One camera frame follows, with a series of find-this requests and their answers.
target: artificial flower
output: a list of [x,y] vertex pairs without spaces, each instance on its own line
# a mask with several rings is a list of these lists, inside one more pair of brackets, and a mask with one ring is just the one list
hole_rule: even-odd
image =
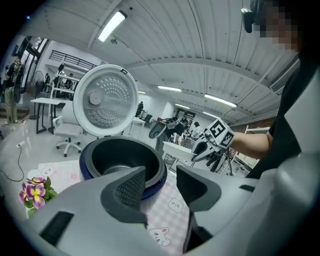
[[25,183],[22,183],[22,191],[19,192],[19,199],[23,204],[27,200],[27,187]]
[[46,180],[43,177],[33,177],[32,179],[27,178],[27,183],[32,185],[37,185],[45,182]]
[[36,209],[41,208],[45,204],[43,196],[46,190],[43,184],[37,184],[35,187],[33,185],[26,186],[26,195],[29,199],[32,199],[33,207]]

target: electric fan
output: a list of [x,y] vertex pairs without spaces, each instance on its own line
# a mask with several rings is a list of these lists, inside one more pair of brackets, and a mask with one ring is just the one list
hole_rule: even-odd
[[[33,96],[36,99],[37,95],[43,90],[44,86],[45,86],[44,74],[40,70],[38,70],[34,72],[27,91],[31,96]],[[36,103],[34,103],[33,115],[30,115],[29,119],[36,120],[37,117],[38,116],[36,115]]]

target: fluorescent light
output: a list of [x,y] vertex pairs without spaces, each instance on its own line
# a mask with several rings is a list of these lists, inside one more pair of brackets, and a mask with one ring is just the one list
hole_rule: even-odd
[[215,116],[215,115],[210,114],[210,113],[207,113],[207,112],[203,112],[203,113],[206,114],[206,115],[208,115],[208,116],[210,116],[210,117],[213,117],[213,118],[220,118],[220,117],[218,117],[218,116]]
[[165,87],[165,86],[158,86],[159,89],[164,89],[164,90],[171,90],[171,91],[176,91],[181,93],[181,89],[179,88],[173,88],[173,87]]
[[178,106],[178,107],[181,107],[181,108],[185,108],[187,110],[190,109],[190,107],[188,107],[188,106],[180,105],[180,104],[177,104],[177,103],[175,103],[175,105]]
[[101,42],[104,42],[107,37],[115,30],[115,28],[125,20],[127,16],[122,11],[117,11],[115,15],[109,20],[109,22],[105,25],[98,39]]
[[208,98],[208,99],[211,99],[211,100],[214,100],[214,101],[217,101],[217,102],[221,102],[221,103],[224,103],[226,105],[229,105],[233,108],[235,108],[237,105],[232,103],[232,102],[229,102],[229,101],[226,101],[222,98],[218,98],[218,97],[215,97],[215,96],[212,96],[212,95],[209,95],[209,94],[205,94],[204,97]]

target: person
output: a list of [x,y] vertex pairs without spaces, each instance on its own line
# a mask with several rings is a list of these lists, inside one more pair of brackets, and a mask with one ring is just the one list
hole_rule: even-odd
[[13,63],[10,65],[10,68],[5,73],[5,92],[4,92],[4,101],[5,101],[5,109],[6,109],[6,122],[5,125],[10,125],[13,122],[18,122],[17,117],[17,108],[16,103],[13,99],[14,94],[14,86],[15,83],[18,83],[18,72],[22,67],[21,63],[21,55],[15,54],[13,57]]
[[45,77],[44,77],[44,84],[45,85],[48,85],[48,84],[50,84],[50,76],[49,76],[49,74],[48,73],[46,73],[45,74]]
[[198,122],[194,123],[195,128],[193,129],[192,133],[191,133],[191,138],[196,141],[197,139],[199,139],[199,135],[201,134],[201,127],[200,124]]
[[65,81],[65,84],[66,84],[66,87],[65,88],[67,88],[67,89],[70,89],[70,88],[72,88],[72,81],[70,80],[70,79],[67,79],[66,81]]
[[144,109],[144,102],[141,101],[138,105],[138,109],[136,110],[135,117],[139,116]]
[[250,9],[258,13],[255,24],[259,25],[260,34],[274,38],[287,50],[296,51],[300,68],[284,86],[279,110],[269,131],[266,134],[235,133],[231,147],[246,156],[260,159],[247,175],[248,178],[259,179],[264,171],[277,168],[283,161],[301,152],[285,114],[311,81],[319,66],[319,52],[313,34],[309,34],[307,29],[312,21],[302,17],[304,12],[300,8],[300,3],[289,0],[250,2]]
[[179,138],[184,132],[187,125],[188,120],[183,119],[173,129],[165,129],[164,132],[158,138],[156,138],[155,150],[159,153],[161,157],[164,154],[164,142],[167,142],[171,135],[176,133],[174,143],[178,144]]

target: white floor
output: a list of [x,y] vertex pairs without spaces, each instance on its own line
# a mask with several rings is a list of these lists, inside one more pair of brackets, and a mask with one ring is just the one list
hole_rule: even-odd
[[[45,126],[49,127],[48,118],[44,118]],[[30,170],[37,169],[41,163],[62,162],[67,160],[79,159],[80,154],[75,148],[68,150],[68,156],[64,157],[64,147],[56,149],[59,142],[64,141],[62,137],[57,137],[45,131],[36,134],[36,121],[26,118],[26,122],[12,124],[1,127],[5,119],[0,118],[0,130],[4,136],[4,140],[0,139],[0,169],[4,171],[11,179],[20,180],[22,178],[21,170],[18,166],[18,157],[20,148],[16,145],[22,141],[25,144],[22,146],[22,154],[20,157],[20,166],[24,172],[24,180]],[[140,125],[133,126],[130,137],[137,138],[140,131]],[[149,138],[149,128],[143,128],[140,134],[140,140],[144,143],[155,147],[156,140]],[[81,148],[84,148],[88,143],[96,140],[95,137],[86,134],[81,138]],[[209,170],[206,166],[206,161],[197,162],[195,168]],[[0,172],[0,190],[3,190],[5,203],[11,215],[17,220],[26,219],[25,207],[19,201],[18,193],[22,189],[22,182],[13,182],[8,180],[3,173]]]

